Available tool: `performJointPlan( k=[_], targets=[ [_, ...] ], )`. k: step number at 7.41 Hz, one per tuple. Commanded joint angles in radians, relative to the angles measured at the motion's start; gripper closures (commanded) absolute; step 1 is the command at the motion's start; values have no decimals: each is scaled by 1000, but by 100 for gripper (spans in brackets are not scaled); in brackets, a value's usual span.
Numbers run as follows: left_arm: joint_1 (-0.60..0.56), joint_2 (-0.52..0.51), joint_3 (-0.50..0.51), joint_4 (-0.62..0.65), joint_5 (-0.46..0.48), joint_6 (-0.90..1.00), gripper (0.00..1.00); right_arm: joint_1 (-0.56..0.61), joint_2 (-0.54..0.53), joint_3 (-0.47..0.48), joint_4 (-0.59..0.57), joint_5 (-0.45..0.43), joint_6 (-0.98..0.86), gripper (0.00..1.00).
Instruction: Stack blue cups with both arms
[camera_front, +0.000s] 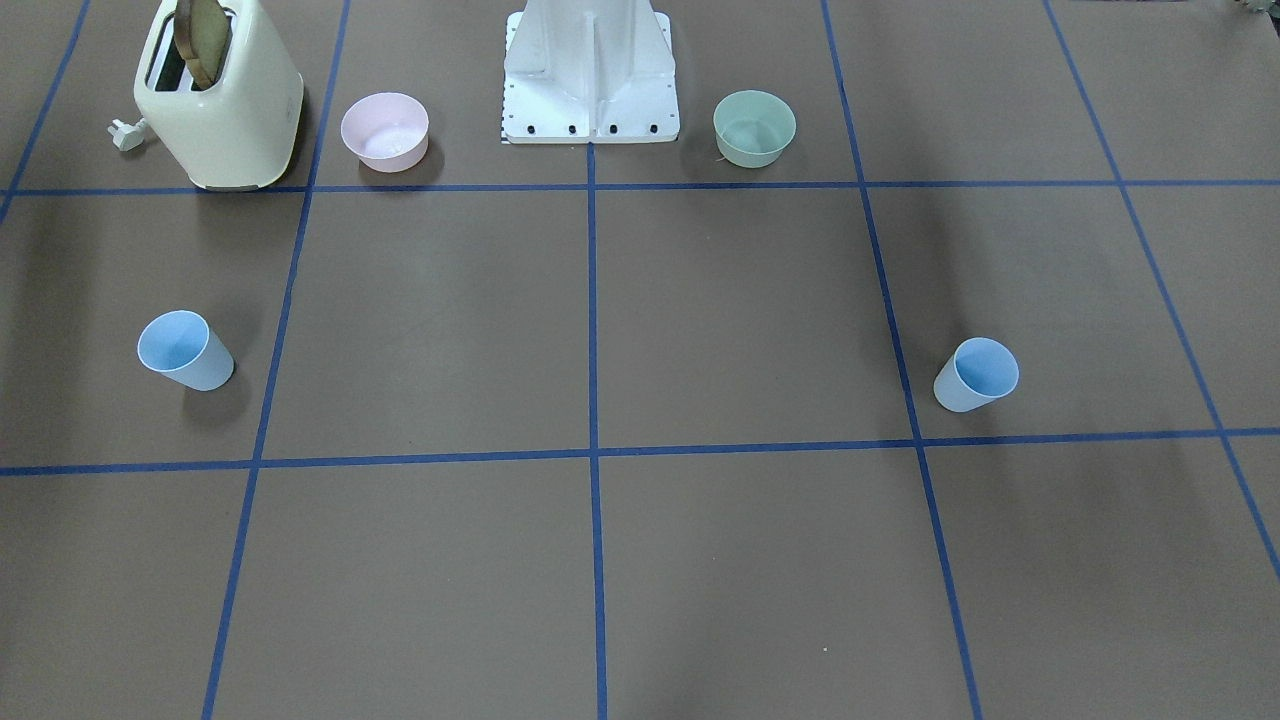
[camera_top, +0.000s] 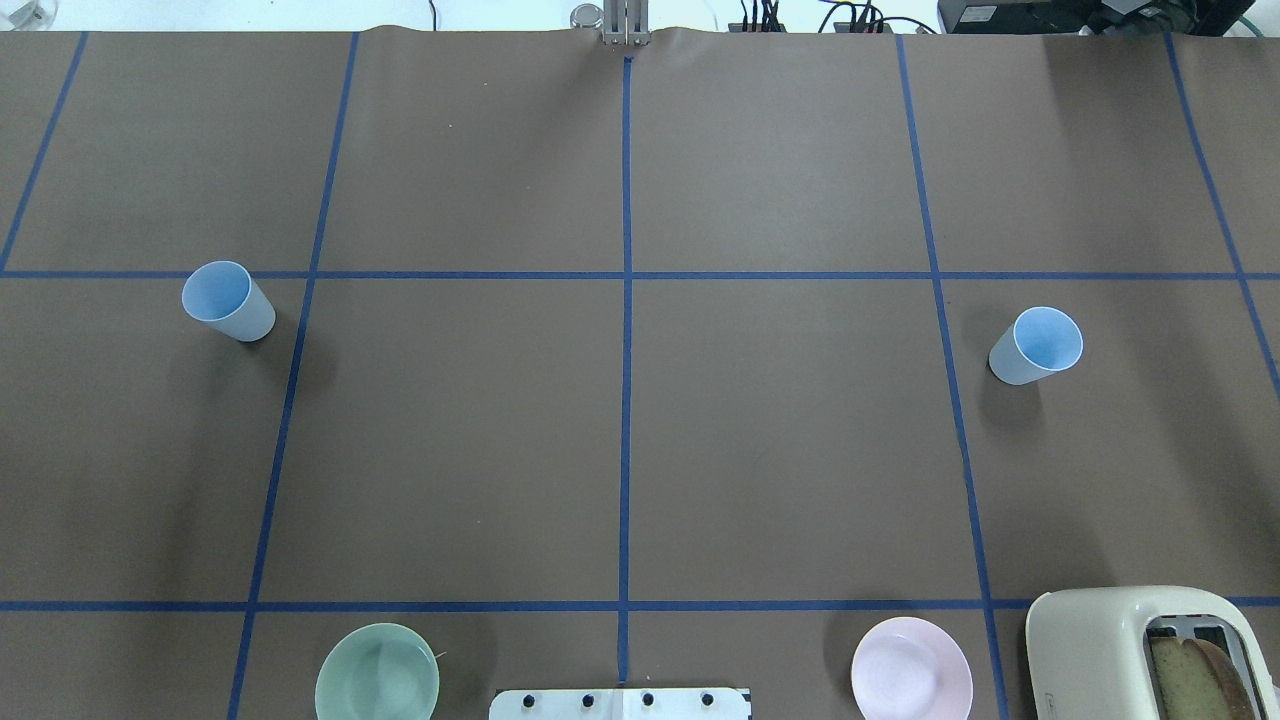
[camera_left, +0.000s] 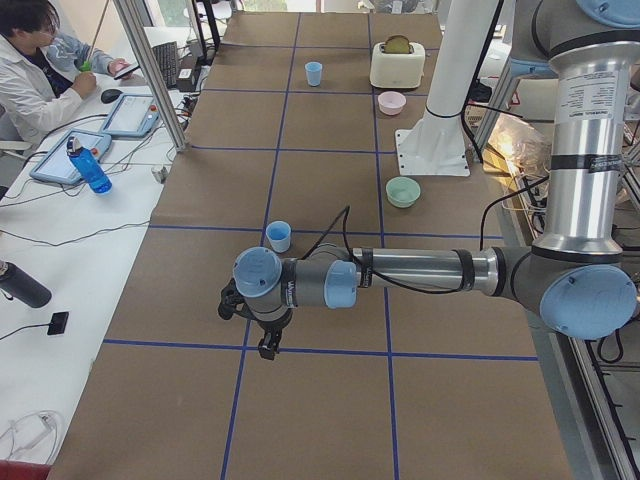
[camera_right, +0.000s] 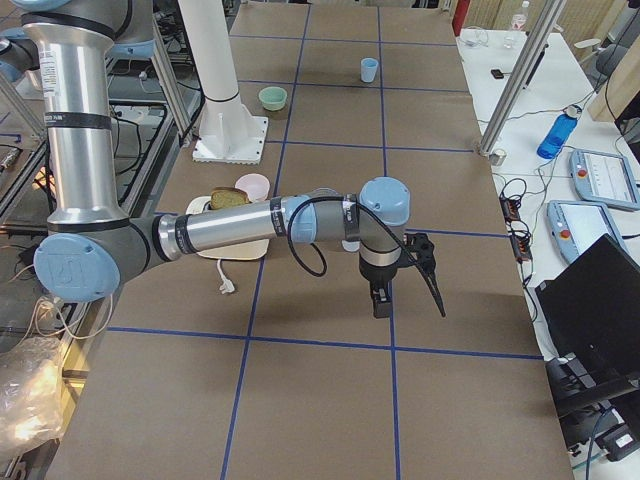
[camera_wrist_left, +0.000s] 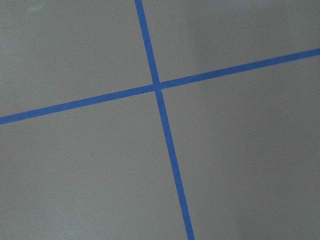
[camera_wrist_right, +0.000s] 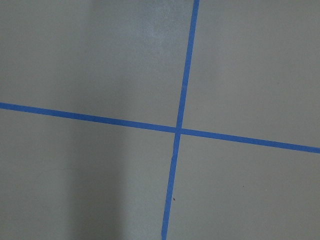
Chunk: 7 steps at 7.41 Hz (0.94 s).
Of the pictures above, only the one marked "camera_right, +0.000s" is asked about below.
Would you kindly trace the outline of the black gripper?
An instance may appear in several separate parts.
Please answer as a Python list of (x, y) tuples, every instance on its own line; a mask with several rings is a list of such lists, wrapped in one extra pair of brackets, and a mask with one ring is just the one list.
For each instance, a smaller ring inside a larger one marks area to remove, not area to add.
[(364, 259), (360, 259), (359, 271), (363, 278), (369, 282), (373, 316), (377, 319), (390, 318), (391, 296), (389, 285), (397, 274), (397, 264), (376, 266)]

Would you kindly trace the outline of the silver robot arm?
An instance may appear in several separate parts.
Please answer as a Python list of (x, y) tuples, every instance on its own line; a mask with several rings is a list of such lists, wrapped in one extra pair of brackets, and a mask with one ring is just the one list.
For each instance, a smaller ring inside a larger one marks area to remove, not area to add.
[(112, 114), (108, 59), (151, 58), (158, 49), (149, 1), (22, 1), (21, 27), (35, 47), (55, 185), (47, 236), (34, 271), (52, 294), (92, 302), (165, 262), (218, 247), (280, 237), (289, 244), (343, 240), (359, 246), (373, 313), (393, 309), (389, 286), (411, 262), (403, 241), (410, 192), (378, 177), (358, 194), (316, 190), (195, 214), (132, 217), (117, 178), (136, 178), (153, 158), (137, 142), (130, 167), (117, 163), (123, 133)]

